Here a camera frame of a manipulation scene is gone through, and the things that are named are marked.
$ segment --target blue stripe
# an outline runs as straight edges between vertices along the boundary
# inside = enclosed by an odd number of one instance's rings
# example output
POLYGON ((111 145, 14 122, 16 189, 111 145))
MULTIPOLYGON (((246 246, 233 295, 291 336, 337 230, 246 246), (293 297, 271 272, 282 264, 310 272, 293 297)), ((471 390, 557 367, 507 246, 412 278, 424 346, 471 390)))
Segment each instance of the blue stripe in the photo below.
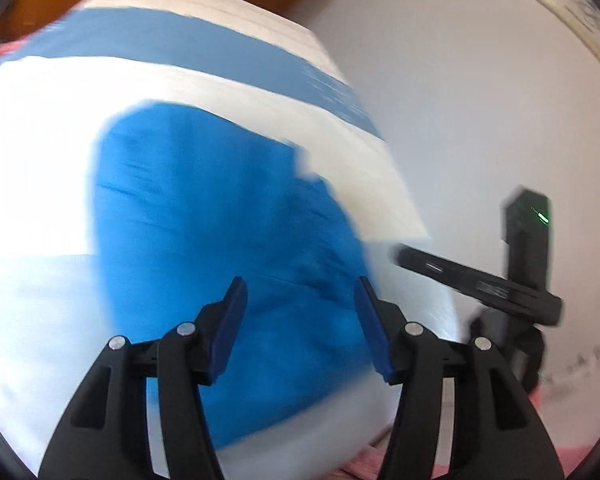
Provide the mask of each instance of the blue stripe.
POLYGON ((154 9, 76 10, 0 62, 25 56, 120 57, 197 70, 316 105, 379 137, 341 81, 278 46, 199 18, 154 9))

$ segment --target white stripe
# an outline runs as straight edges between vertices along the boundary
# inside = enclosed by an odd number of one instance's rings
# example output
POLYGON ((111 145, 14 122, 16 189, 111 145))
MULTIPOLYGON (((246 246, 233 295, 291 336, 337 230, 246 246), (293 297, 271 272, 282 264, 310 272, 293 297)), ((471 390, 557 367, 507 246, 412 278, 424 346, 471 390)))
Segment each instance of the white stripe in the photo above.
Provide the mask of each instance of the white stripe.
POLYGON ((200 18, 274 44, 344 82, 340 70, 310 30, 242 0, 83 0, 74 8, 103 7, 167 10, 200 18))
POLYGON ((199 107, 305 148, 306 167, 330 184, 364 241, 426 236, 384 141, 321 108, 173 66, 28 57, 0 66, 0 254, 93 251, 96 142, 150 100, 199 107))

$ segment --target green light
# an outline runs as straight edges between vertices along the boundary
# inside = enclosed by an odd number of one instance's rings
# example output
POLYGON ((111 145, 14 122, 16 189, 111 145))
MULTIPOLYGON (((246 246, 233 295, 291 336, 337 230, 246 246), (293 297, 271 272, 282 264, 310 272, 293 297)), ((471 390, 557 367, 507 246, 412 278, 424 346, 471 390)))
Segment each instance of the green light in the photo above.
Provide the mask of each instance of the green light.
POLYGON ((549 224, 549 219, 546 216, 539 212, 535 207, 532 207, 531 209, 533 209, 536 212, 538 218, 541 219, 542 222, 544 222, 547 225, 549 224))

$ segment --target metal rivet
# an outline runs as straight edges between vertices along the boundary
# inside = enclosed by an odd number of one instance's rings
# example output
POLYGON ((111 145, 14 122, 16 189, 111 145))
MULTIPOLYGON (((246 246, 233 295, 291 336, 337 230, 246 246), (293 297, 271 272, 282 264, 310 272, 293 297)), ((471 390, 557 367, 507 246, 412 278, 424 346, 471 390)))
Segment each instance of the metal rivet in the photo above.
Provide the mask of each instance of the metal rivet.
POLYGON ((109 339, 109 348, 112 350, 120 350, 125 344, 126 339, 121 335, 113 336, 109 339))
POLYGON ((478 350, 489 350, 491 348, 491 341, 485 337, 475 338, 474 344, 478 350))
POLYGON ((420 323, 407 323, 404 326, 404 331, 409 335, 420 335, 424 332, 424 329, 420 323))
POLYGON ((191 335, 196 331, 196 326, 190 322, 185 321, 184 323, 180 323, 176 329, 176 332, 181 336, 191 335))

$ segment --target white wall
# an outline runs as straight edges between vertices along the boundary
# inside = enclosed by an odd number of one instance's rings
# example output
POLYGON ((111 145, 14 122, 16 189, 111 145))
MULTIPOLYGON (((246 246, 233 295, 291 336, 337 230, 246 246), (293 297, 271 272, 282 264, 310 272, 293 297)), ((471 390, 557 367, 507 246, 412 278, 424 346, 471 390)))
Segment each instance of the white wall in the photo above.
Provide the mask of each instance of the white wall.
MULTIPOLYGON (((566 316, 547 331, 546 370, 589 356, 600 344, 600 65, 586 47, 534 0, 303 0, 291 18, 360 95, 439 253, 500 273, 500 202, 518 184, 552 199, 551 290, 566 316)), ((600 370, 548 393, 558 444, 599 435, 600 370)))

